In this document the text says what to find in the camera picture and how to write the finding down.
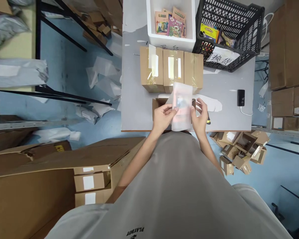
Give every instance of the snack package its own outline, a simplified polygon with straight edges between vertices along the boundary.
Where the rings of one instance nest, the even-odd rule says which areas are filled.
[[[219,31],[212,27],[210,24],[202,23],[200,25],[200,33],[201,35],[203,35],[203,37],[211,39],[214,41],[214,43],[216,43]]]
[[[155,12],[156,34],[167,35],[168,29],[168,13]]]
[[[168,13],[168,20],[170,19],[170,17],[173,15],[172,12],[166,10],[165,8],[163,8],[163,12]]]
[[[172,108],[178,107],[178,111],[172,120],[172,131],[182,131],[190,129],[193,87],[175,82],[172,92]]]
[[[168,22],[167,36],[181,37],[183,31],[183,23],[171,17]]]
[[[173,7],[172,17],[175,18],[176,20],[181,21],[184,24],[181,37],[186,38],[186,15],[180,10],[178,10],[176,7]]]
[[[225,45],[225,46],[231,47],[231,48],[234,48],[234,47],[235,47],[236,40],[227,37],[227,36],[225,35],[225,33],[223,32],[223,30],[220,29],[220,30],[219,30],[219,37],[218,37],[217,43],[218,43],[218,44],[221,44],[221,45]]]

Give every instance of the charging cable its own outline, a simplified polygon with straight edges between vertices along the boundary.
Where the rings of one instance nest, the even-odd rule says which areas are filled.
[[[240,112],[243,113],[244,115],[247,115],[247,116],[252,116],[253,113],[251,115],[248,115],[248,114],[245,114],[244,112],[242,112],[242,107],[240,106]]]

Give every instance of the plastic crate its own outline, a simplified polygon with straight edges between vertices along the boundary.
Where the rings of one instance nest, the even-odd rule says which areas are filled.
[[[196,43],[193,53],[204,55],[204,66],[234,72],[254,56],[259,55],[265,8],[249,6],[229,0],[200,0],[196,14]],[[226,36],[236,39],[235,48],[214,43],[200,32],[201,23],[210,23],[222,29]],[[229,49],[240,56],[227,66],[206,62],[214,47]]]

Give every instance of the styrofoam box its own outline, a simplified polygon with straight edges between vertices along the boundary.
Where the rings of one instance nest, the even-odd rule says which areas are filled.
[[[174,6],[186,14],[186,38],[156,34],[155,11],[162,11],[165,8],[172,12]],[[195,0],[146,0],[146,8],[147,32],[152,45],[164,46],[169,50],[193,51],[196,42]]]

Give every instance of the hand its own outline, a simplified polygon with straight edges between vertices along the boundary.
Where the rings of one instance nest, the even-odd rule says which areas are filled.
[[[172,104],[165,104],[154,110],[154,120],[152,132],[161,135],[168,127],[173,117],[178,111],[178,107],[171,109]]]
[[[208,110],[207,110],[207,104],[205,104],[204,101],[202,101],[201,98],[197,98],[196,102],[196,110],[200,113],[200,116],[196,116],[196,110],[194,106],[191,106],[190,112],[192,115],[192,124],[193,128],[195,130],[195,133],[197,137],[202,137],[203,135],[206,135],[206,123],[208,120]]]

